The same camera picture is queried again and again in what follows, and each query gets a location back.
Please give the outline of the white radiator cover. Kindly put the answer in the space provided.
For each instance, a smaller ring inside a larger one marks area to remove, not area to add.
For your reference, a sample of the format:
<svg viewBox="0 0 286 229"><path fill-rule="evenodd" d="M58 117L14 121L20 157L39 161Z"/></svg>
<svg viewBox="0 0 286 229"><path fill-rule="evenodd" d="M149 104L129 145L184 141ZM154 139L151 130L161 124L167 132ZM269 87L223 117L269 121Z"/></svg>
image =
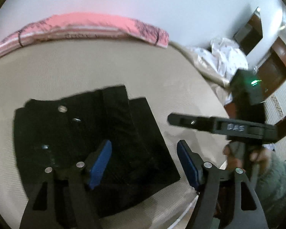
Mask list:
<svg viewBox="0 0 286 229"><path fill-rule="evenodd" d="M264 106L266 109L266 123L275 125L286 119L286 80L266 99ZM273 149L281 160L286 161L286 136L274 143Z"/></svg>

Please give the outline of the beige satin blanket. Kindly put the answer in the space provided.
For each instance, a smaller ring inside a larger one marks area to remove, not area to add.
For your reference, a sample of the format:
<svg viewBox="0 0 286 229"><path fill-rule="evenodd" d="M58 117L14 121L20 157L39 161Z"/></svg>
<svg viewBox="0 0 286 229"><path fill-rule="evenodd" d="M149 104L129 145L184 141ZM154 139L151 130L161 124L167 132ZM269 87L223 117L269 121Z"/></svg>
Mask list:
<svg viewBox="0 0 286 229"><path fill-rule="evenodd" d="M225 105L230 94L229 81L220 76L211 65L197 53L174 41L171 41L169 45L178 50L195 67L207 81L220 103Z"/></svg>

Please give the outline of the grey fluffy sleeve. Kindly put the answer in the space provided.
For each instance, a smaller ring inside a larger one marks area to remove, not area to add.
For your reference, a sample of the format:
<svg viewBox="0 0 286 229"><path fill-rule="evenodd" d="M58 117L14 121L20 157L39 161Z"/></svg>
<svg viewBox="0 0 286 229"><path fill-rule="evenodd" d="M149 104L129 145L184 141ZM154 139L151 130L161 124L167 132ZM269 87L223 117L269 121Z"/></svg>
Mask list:
<svg viewBox="0 0 286 229"><path fill-rule="evenodd" d="M286 162L272 152L269 166L258 178L256 194L269 228L286 228Z"/></svg>

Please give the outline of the brown wooden door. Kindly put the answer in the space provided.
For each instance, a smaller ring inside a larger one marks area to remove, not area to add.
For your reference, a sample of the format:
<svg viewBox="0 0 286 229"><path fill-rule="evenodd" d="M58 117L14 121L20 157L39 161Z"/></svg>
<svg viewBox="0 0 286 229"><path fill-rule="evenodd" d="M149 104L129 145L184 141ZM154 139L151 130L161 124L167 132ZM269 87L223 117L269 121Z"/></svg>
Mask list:
<svg viewBox="0 0 286 229"><path fill-rule="evenodd" d="M258 67L264 98L271 96L286 81L286 43L278 37L269 51L270 55Z"/></svg>

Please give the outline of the white polka-dot quilt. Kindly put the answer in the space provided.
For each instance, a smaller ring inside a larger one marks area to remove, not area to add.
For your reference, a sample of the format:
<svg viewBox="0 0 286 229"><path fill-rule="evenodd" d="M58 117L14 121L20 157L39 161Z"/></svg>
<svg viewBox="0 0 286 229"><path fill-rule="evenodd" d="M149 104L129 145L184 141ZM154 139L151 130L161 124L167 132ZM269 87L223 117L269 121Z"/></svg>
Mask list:
<svg viewBox="0 0 286 229"><path fill-rule="evenodd" d="M248 70L248 62L240 46L228 38L216 37L210 42L211 50L187 47L206 62L217 74L230 81L238 69Z"/></svg>

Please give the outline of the beige bed mat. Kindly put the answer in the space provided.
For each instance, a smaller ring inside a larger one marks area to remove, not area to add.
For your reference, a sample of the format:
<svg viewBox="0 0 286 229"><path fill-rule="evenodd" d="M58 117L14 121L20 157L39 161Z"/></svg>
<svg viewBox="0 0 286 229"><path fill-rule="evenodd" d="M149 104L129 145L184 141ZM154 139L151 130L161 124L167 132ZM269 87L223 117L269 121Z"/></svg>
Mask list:
<svg viewBox="0 0 286 229"><path fill-rule="evenodd" d="M89 191L103 228L164 228L191 203L176 153L220 166L223 136L173 127L170 113L226 117L207 81L175 48L135 39L60 40L0 58L0 215L19 228L47 167L65 170L112 143Z"/></svg>

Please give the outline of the pink tree-print pillow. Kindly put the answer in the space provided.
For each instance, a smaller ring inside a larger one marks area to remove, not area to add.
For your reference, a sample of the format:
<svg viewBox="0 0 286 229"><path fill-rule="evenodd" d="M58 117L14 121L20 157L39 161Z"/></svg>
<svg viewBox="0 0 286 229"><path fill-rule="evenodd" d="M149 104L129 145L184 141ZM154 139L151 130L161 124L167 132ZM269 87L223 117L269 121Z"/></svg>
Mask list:
<svg viewBox="0 0 286 229"><path fill-rule="evenodd" d="M118 15L73 12L29 23L8 35L0 42L0 58L17 49L45 41L127 37L161 48L167 48L169 44L167 31L140 20Z"/></svg>

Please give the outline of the dark wall-mounted television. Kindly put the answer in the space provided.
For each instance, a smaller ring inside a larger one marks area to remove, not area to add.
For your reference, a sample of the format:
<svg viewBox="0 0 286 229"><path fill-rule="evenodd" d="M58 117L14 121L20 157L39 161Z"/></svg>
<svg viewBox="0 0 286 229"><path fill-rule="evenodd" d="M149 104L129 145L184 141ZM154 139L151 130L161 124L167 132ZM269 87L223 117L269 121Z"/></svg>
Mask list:
<svg viewBox="0 0 286 229"><path fill-rule="evenodd" d="M233 36L241 51L247 56L262 40L262 20L260 7L257 7L250 19Z"/></svg>

